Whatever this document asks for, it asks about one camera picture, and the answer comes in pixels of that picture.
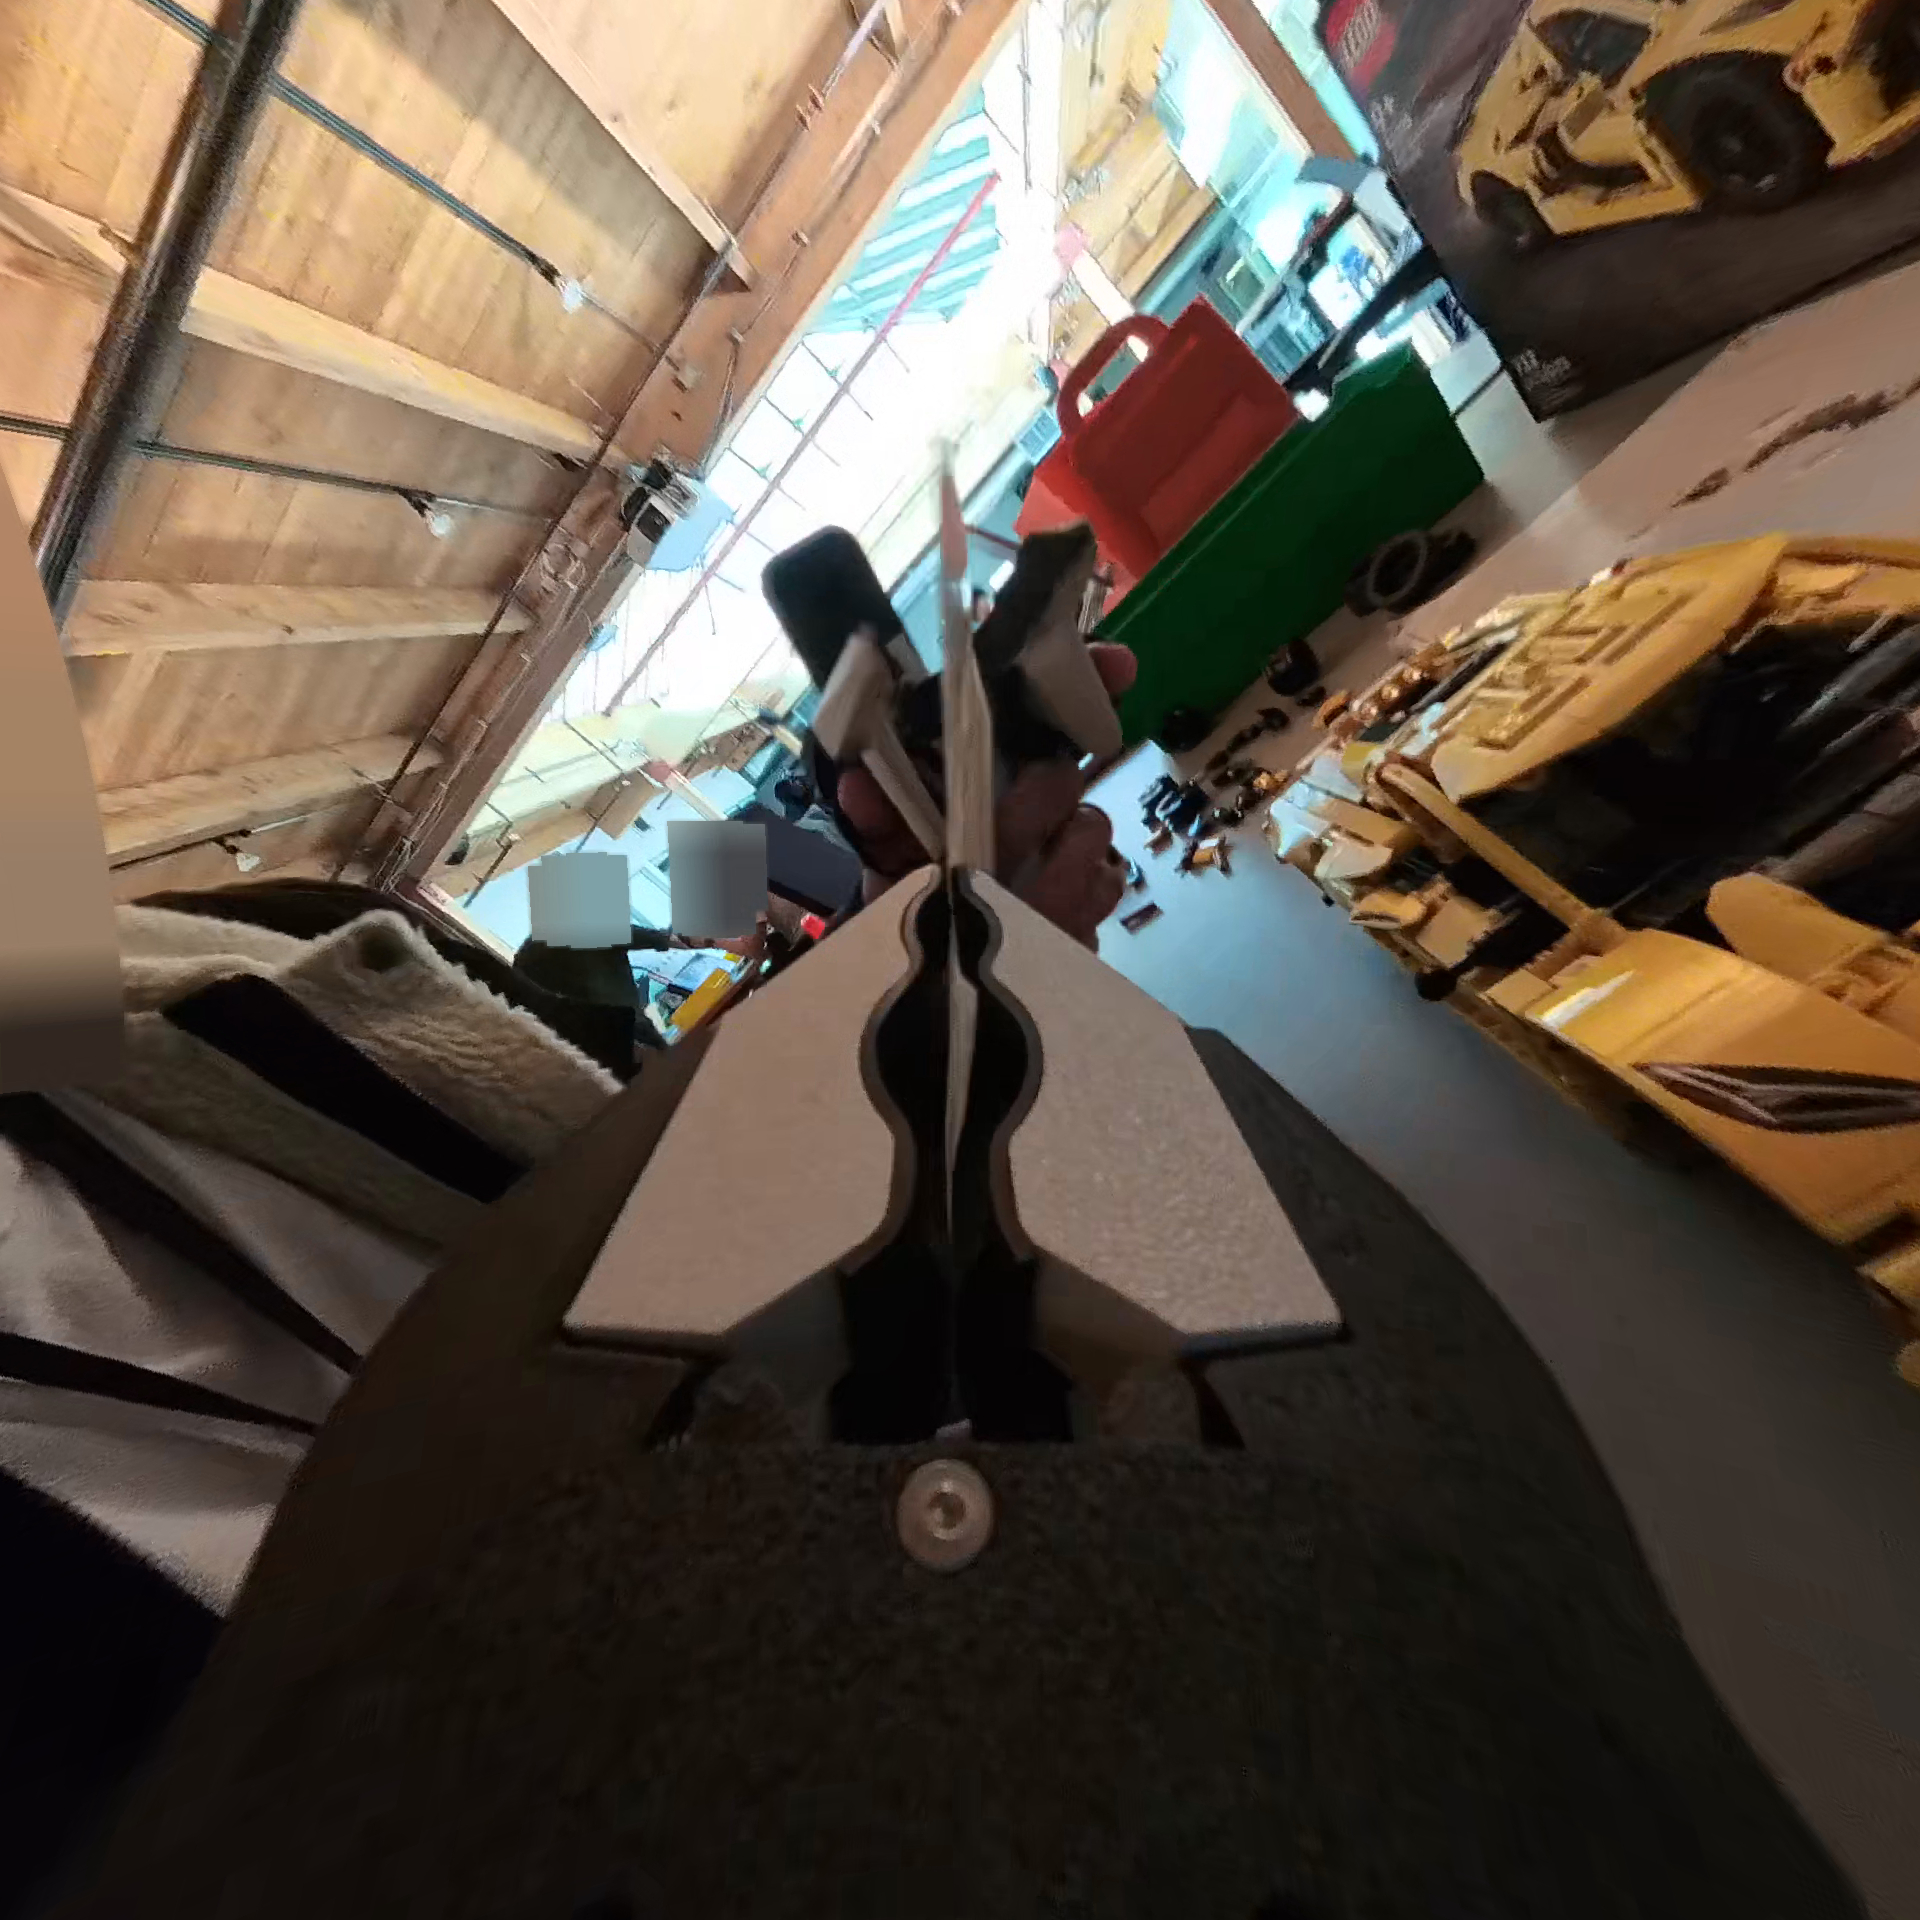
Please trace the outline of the red plastic bin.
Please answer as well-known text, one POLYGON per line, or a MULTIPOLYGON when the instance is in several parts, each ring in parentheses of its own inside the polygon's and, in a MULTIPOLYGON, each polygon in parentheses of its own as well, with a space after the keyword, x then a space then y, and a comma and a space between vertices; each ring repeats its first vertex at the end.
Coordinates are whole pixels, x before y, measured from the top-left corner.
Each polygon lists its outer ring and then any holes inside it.
POLYGON ((1058 441, 1035 467, 1017 536, 1084 524, 1121 592, 1136 587, 1241 482, 1299 409, 1206 302, 1134 316, 1071 367, 1058 441))

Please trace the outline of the open instruction booklet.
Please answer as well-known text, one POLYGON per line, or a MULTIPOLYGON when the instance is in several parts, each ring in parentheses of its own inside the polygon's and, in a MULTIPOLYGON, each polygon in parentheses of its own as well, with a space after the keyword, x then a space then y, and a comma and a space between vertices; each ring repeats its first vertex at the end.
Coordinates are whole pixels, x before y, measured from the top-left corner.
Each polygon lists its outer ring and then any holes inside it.
POLYGON ((1571 587, 1623 558, 1760 536, 1917 536, 1917 264, 1756 325, 1716 354, 1536 423, 1495 386, 1499 541, 1471 587, 1571 587))

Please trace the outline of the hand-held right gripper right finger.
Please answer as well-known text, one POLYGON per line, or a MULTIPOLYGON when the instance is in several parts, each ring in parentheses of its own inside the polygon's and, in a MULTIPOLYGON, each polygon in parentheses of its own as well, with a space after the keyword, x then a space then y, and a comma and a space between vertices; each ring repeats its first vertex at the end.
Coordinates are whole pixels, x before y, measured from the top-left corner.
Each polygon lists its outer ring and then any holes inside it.
POLYGON ((955 1407, 1065 1445, 1130 1380, 1337 1342, 1342 1310, 1178 1016, 955 875, 955 1407))

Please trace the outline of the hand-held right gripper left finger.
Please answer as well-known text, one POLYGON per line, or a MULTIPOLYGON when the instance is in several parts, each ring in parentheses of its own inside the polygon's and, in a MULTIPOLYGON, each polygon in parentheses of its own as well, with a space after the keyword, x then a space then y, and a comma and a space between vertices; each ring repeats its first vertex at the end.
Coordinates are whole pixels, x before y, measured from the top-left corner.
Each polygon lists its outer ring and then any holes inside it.
POLYGON ((921 867, 709 1023, 564 1332, 734 1363, 852 1445, 950 1424, 950 891, 921 867))

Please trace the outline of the loose black and yellow bricks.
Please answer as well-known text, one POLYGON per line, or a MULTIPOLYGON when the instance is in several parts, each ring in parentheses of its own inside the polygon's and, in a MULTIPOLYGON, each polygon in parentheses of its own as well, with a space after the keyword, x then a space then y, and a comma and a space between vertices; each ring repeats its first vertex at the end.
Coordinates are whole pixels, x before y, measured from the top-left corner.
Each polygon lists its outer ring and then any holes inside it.
POLYGON ((1280 796, 1284 775, 1271 750, 1292 728, 1292 712, 1261 705, 1198 762, 1194 774, 1172 766, 1140 796, 1140 851, 1124 851, 1124 897, 1115 925, 1140 936, 1162 917, 1156 879, 1234 875, 1241 833, 1262 825, 1280 796))

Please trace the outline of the toy brick set box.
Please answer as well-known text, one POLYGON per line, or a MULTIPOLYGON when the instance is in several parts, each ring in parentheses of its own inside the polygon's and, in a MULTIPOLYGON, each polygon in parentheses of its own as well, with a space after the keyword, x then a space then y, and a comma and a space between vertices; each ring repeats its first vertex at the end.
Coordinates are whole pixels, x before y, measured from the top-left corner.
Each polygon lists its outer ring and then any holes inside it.
POLYGON ((1314 29, 1536 419, 1915 246, 1915 4, 1342 4, 1314 29))

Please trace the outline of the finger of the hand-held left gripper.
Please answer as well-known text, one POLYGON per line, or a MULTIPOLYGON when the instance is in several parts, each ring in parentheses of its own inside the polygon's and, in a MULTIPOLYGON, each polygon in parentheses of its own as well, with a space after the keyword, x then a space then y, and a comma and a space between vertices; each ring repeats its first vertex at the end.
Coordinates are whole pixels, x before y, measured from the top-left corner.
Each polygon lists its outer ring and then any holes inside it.
POLYGON ((1080 758, 1105 762, 1121 756, 1124 733, 1115 702, 1083 635, 1084 591, 1088 579, 1060 579, 1035 625, 1035 712, 1080 758))
POLYGON ((838 770, 860 766, 927 860, 944 860, 949 825, 929 779, 941 744, 941 685, 903 639, 852 631, 811 724, 838 770))

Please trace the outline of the clear sticker sheet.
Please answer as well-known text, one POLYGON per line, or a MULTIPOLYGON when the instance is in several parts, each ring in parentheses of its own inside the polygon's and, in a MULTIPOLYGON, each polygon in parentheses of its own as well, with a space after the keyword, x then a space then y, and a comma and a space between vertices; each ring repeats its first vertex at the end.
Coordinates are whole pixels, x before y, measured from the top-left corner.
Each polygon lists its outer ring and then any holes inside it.
POLYGON ((941 560, 941 774, 944 774, 944 891, 949 901, 946 1023, 949 1091, 944 1105, 941 1173, 949 1240, 950 1397, 961 1424, 954 1439, 979 1446, 993 1429, 993 1390, 984 1386, 993 1332, 993 1293, 1001 1259, 987 1139, 971 1128, 971 1080, 979 1039, 978 915, 969 875, 993 863, 993 741, 969 615, 969 536, 950 475, 950 447, 938 447, 938 560, 941 560))

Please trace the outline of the green plastic bin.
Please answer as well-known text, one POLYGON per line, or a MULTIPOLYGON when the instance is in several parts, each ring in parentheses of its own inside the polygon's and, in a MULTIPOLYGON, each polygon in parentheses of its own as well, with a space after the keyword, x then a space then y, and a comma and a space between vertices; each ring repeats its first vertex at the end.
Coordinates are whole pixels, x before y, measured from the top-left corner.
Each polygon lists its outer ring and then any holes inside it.
POLYGON ((1280 435, 1100 618, 1096 635, 1136 664, 1118 702, 1121 748, 1162 744, 1177 712, 1227 712, 1344 602, 1377 546, 1435 526, 1479 486, 1415 348, 1347 373, 1327 409, 1280 435))

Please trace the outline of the person's left hand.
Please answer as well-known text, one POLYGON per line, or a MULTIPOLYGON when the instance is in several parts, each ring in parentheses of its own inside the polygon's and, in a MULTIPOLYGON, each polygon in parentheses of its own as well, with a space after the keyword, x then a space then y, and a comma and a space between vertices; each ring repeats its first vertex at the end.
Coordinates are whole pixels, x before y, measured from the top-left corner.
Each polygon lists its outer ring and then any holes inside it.
MULTIPOLYGON (((827 928, 840 930, 949 849, 944 750, 903 750, 899 770, 915 783, 915 805, 899 805, 899 783, 880 779, 866 750, 831 753, 822 739, 831 695, 810 727, 807 767, 827 805, 834 830, 860 866, 860 883, 827 928)), ((1084 949, 1127 889, 1111 818, 1090 803, 1076 756, 1025 762, 995 796, 993 875, 1046 922, 1084 949)))

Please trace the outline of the yellow toy brick car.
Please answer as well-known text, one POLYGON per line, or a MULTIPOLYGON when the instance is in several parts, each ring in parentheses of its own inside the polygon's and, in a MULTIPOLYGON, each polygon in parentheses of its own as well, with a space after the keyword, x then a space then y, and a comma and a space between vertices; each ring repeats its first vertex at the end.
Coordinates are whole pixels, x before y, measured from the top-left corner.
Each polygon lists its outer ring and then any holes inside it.
POLYGON ((1265 818, 1427 1001, 1834 1248, 1906 1384, 1915 685, 1915 541, 1631 558, 1337 695, 1265 818))

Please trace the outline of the white shirt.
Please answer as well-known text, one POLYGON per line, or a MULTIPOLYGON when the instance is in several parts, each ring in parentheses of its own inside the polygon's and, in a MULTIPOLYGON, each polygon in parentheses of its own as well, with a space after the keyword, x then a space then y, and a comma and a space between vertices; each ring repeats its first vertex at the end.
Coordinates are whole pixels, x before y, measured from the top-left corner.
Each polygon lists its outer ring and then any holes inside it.
POLYGON ((6 1492, 226 1617, 429 1266, 324 1198, 85 1096, 9 1096, 6 1492))

